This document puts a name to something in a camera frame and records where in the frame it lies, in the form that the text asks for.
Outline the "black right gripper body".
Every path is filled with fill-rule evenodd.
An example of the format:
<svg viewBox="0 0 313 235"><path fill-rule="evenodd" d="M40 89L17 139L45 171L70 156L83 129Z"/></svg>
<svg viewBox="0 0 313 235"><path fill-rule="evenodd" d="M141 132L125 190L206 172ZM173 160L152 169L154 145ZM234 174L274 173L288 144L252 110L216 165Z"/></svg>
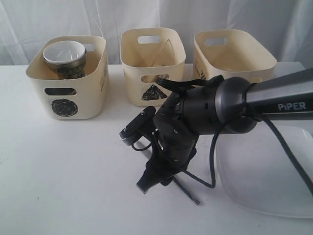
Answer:
<svg viewBox="0 0 313 235"><path fill-rule="evenodd" d="M137 187L147 193L162 184L168 185L180 172L208 188L215 188L214 147L209 151L207 182L188 171L188 165L197 153L196 145L202 135L219 131L221 122L216 113L215 88L197 87L183 94L172 93L153 117L155 131L150 142L152 155L146 163Z"/></svg>

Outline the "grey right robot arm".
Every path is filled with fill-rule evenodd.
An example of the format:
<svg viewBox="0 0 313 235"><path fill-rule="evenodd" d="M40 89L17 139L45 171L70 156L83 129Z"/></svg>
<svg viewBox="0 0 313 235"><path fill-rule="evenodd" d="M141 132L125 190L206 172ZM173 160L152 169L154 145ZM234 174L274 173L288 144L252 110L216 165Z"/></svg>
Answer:
<svg viewBox="0 0 313 235"><path fill-rule="evenodd" d="M292 153L274 120L305 120L313 117L313 71L307 69L260 83L241 77L174 82L158 78L156 83L171 91L153 116L152 156L137 182L146 193L157 184L169 184L187 173L200 136L212 135L209 152L211 182L216 185L214 151L221 134L244 134L265 122L282 145L291 164L309 190L312 179Z"/></svg>

